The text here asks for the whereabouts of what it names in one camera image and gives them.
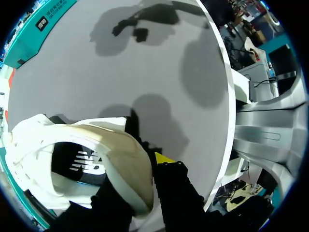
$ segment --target white shoe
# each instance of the white shoe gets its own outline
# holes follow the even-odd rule
[[[110,182],[137,216],[153,207],[152,170],[147,153],[124,132],[126,118],[87,119],[75,124],[53,124],[45,115],[26,119],[12,130],[5,156],[19,187],[30,190],[47,209],[65,210],[69,201],[91,208],[98,186],[68,179],[51,171],[54,144],[71,142],[96,151]]]

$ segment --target gray table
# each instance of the gray table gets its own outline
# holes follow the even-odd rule
[[[142,139],[182,160],[199,194],[207,197],[227,141],[228,82],[208,19],[194,1],[187,2],[191,5],[169,0],[78,1],[55,25],[38,55],[16,71],[9,130],[39,113],[71,123],[129,116],[134,110]],[[137,25],[119,33],[114,27],[121,21]],[[135,220],[132,228],[161,228],[158,205],[156,199],[152,214]]]

